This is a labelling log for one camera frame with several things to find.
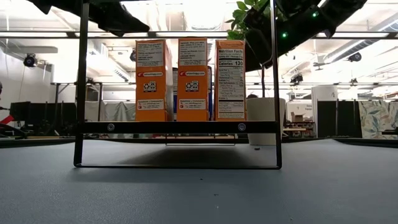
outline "desk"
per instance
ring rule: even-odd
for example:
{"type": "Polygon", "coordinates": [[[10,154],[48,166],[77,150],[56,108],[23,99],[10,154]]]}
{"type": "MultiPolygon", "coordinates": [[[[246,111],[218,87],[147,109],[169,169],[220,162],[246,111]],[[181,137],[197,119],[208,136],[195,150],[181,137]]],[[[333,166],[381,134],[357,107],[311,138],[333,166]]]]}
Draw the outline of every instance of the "desk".
{"type": "MultiPolygon", "coordinates": [[[[397,223],[398,150],[283,144],[281,170],[76,169],[74,144],[0,149],[0,223],[397,223]]],[[[87,140],[86,162],[257,162],[247,144],[87,140]]]]}

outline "ceiling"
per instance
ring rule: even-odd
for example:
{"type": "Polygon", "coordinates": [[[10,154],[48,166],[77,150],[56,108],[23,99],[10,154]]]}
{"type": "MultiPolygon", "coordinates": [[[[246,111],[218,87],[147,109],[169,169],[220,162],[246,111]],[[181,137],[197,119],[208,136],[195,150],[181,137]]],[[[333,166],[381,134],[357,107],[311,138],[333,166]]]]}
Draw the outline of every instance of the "ceiling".
{"type": "MultiPolygon", "coordinates": [[[[225,31],[230,24],[232,12],[237,8],[234,1],[183,1],[183,0],[158,0],[158,1],[128,1],[123,2],[129,12],[142,22],[150,26],[153,31],[225,31]]],[[[378,24],[388,18],[396,16],[398,19],[398,0],[368,0],[365,6],[338,27],[338,31],[377,31],[378,24]]],[[[0,31],[79,31],[80,18],[63,10],[52,8],[49,15],[41,13],[33,4],[25,0],[0,0],[0,31]]],[[[90,22],[89,31],[101,31],[95,23],[90,22]]],[[[134,39],[100,39],[95,40],[95,45],[103,44],[107,47],[110,64],[107,67],[90,64],[88,60],[88,75],[103,82],[122,82],[111,71],[113,65],[130,73],[134,79],[135,63],[129,56],[135,46],[134,39]]],[[[177,66],[178,46],[177,39],[168,40],[171,49],[173,64],[177,66]]],[[[324,65],[321,70],[313,66],[318,58],[336,50],[344,50],[345,44],[350,40],[308,40],[299,45],[287,55],[279,58],[279,75],[281,82],[290,82],[292,75],[301,73],[304,82],[349,82],[357,78],[359,82],[398,82],[398,60],[396,59],[398,41],[381,40],[361,50],[363,56],[360,62],[340,60],[329,65],[324,65]]],[[[17,39],[9,40],[8,53],[14,54],[21,47],[46,46],[57,48],[57,53],[37,54],[40,60],[55,65],[58,70],[68,70],[64,74],[73,74],[75,79],[78,63],[78,40],[76,39],[17,39]]],[[[214,48],[210,47],[209,57],[213,58],[214,48]]],[[[260,72],[246,74],[248,83],[260,83],[260,72]]],[[[272,82],[272,69],[265,72],[266,82],[272,82]]],[[[295,93],[309,93],[311,86],[295,87],[295,93]]],[[[362,91],[367,93],[374,86],[367,86],[362,91]]],[[[260,94],[258,87],[248,87],[250,93],[260,94]]],[[[292,90],[281,90],[282,95],[292,90]]]]}

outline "green leaf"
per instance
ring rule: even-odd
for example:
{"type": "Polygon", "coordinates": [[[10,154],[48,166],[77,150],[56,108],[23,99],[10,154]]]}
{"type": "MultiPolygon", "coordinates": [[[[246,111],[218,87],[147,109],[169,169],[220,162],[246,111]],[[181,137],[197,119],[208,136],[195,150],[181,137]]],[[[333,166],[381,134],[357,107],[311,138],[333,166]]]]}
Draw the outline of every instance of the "green leaf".
{"type": "Polygon", "coordinates": [[[244,10],[244,11],[249,10],[249,8],[246,6],[246,4],[244,2],[237,1],[236,4],[238,5],[238,8],[240,10],[244,10]]]}
{"type": "Polygon", "coordinates": [[[232,12],[232,16],[235,19],[239,19],[239,21],[241,21],[243,19],[244,13],[245,12],[243,10],[237,9],[234,12],[232,12]]]}
{"type": "Polygon", "coordinates": [[[253,6],[256,2],[255,0],[244,0],[244,3],[247,4],[248,6],[253,6]]]}
{"type": "Polygon", "coordinates": [[[232,24],[231,24],[231,30],[234,30],[235,25],[236,25],[236,21],[233,21],[232,24]]]}

